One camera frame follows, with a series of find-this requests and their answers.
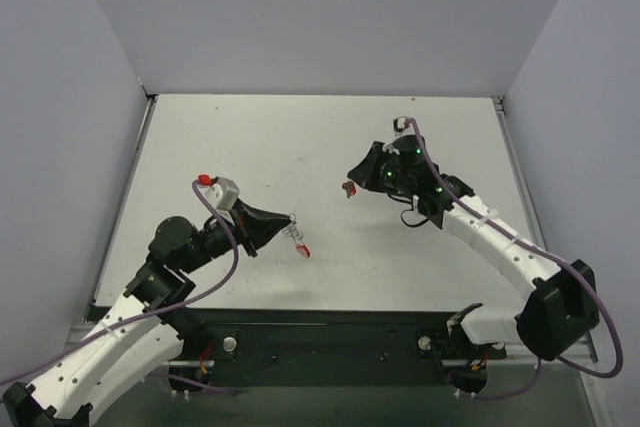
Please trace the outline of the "red key tag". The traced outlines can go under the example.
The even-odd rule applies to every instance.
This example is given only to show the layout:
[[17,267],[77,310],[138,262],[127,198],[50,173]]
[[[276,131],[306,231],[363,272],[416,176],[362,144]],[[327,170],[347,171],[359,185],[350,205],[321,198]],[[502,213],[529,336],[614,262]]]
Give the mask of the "red key tag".
[[356,185],[353,181],[348,180],[341,185],[342,190],[345,192],[346,198],[350,199],[357,193]]

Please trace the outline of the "red handled keyring holder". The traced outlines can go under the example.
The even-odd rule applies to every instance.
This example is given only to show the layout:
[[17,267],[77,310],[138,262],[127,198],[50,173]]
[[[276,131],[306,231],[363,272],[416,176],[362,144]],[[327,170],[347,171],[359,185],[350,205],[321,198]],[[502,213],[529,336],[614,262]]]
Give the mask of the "red handled keyring holder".
[[289,224],[282,230],[282,233],[294,243],[295,249],[301,257],[305,259],[311,257],[311,250],[304,242],[304,235],[298,226],[294,213],[289,214]]

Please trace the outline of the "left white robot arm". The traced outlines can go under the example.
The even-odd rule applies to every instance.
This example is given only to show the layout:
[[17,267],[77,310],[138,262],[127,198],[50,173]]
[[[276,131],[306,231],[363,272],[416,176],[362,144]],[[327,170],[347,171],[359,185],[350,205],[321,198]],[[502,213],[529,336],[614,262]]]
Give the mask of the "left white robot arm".
[[212,343],[190,308],[189,273],[245,250],[256,256],[293,223],[290,215],[236,201],[225,219],[197,228],[181,216],[163,220],[143,266],[101,321],[69,353],[31,382],[14,382],[2,396],[14,426],[91,426],[101,412],[167,360],[193,358]]

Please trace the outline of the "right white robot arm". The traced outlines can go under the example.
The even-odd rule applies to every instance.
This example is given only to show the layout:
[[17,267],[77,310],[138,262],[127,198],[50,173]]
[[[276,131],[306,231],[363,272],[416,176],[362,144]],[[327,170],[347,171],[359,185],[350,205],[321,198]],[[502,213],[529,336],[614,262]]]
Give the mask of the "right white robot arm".
[[372,143],[348,179],[369,192],[398,197],[440,230],[457,237],[492,265],[524,302],[521,309],[473,304],[449,320],[451,335],[472,345],[523,345],[552,361],[599,324],[590,296],[592,269],[580,260],[569,269],[536,252],[461,179],[429,165],[414,135]]

